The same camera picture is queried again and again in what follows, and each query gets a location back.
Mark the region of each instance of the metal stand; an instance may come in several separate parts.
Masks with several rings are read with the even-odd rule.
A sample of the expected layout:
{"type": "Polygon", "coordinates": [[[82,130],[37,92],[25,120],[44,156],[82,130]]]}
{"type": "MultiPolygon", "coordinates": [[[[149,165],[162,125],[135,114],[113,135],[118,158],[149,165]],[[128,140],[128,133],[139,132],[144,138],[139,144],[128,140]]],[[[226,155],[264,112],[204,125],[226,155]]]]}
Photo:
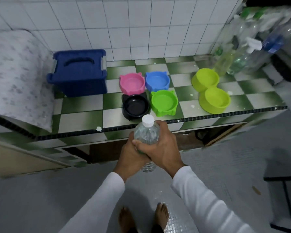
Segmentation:
{"type": "MultiPolygon", "coordinates": [[[[289,209],[289,214],[290,214],[290,218],[291,218],[291,202],[290,202],[288,189],[287,189],[287,184],[286,184],[286,181],[291,181],[291,176],[264,177],[263,180],[267,181],[267,182],[269,182],[269,181],[281,181],[282,182],[282,186],[283,186],[283,190],[285,192],[285,197],[286,197],[286,201],[287,201],[288,209],[289,209]]],[[[279,226],[276,226],[275,224],[272,224],[272,223],[270,224],[270,226],[273,229],[291,233],[291,229],[289,229],[289,228],[279,227],[279,226]]]]}

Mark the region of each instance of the tiled counter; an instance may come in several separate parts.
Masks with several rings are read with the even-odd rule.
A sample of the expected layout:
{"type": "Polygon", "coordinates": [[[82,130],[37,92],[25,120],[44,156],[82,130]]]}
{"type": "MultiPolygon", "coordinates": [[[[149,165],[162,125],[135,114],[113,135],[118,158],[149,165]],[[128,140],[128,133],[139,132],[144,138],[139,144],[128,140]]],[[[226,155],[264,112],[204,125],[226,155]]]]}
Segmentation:
{"type": "Polygon", "coordinates": [[[247,131],[287,109],[268,82],[267,75],[258,71],[253,75],[240,73],[221,77],[218,87],[231,94],[231,105],[223,114],[207,113],[200,107],[198,92],[190,81],[198,68],[209,67],[209,64],[208,57],[201,56],[108,62],[107,94],[68,98],[57,92],[52,133],[9,119],[22,129],[15,131],[4,125],[0,141],[71,166],[86,165],[85,161],[64,152],[62,148],[128,137],[140,120],[128,121],[122,115],[119,76],[133,72],[144,75],[151,71],[166,71],[170,75],[169,90],[174,90],[179,99],[176,114],[156,117],[152,110],[151,114],[158,120],[167,121],[173,132],[236,123],[247,123],[242,128],[247,131]],[[101,127],[102,131],[98,132],[97,127],[101,127]]]}

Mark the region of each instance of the pink cat bowl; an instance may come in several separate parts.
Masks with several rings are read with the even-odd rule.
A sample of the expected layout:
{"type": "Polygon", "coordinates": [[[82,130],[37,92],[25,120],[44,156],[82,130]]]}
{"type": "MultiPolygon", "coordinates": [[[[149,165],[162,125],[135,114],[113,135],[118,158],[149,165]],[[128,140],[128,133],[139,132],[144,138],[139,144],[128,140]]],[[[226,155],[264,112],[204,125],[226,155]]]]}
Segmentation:
{"type": "Polygon", "coordinates": [[[145,91],[145,79],[142,73],[131,73],[120,76],[121,91],[128,96],[138,95],[145,91]]]}

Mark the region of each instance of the lime green double bowl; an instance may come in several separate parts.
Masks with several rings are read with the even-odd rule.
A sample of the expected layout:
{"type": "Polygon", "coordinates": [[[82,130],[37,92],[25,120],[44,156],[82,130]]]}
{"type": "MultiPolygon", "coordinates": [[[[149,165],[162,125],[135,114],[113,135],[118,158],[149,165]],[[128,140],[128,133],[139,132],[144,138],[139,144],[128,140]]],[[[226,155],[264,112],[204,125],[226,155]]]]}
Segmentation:
{"type": "Polygon", "coordinates": [[[230,105],[229,94],[217,88],[219,75],[214,70],[199,69],[191,82],[194,89],[199,92],[199,104],[208,113],[221,114],[230,105]]]}

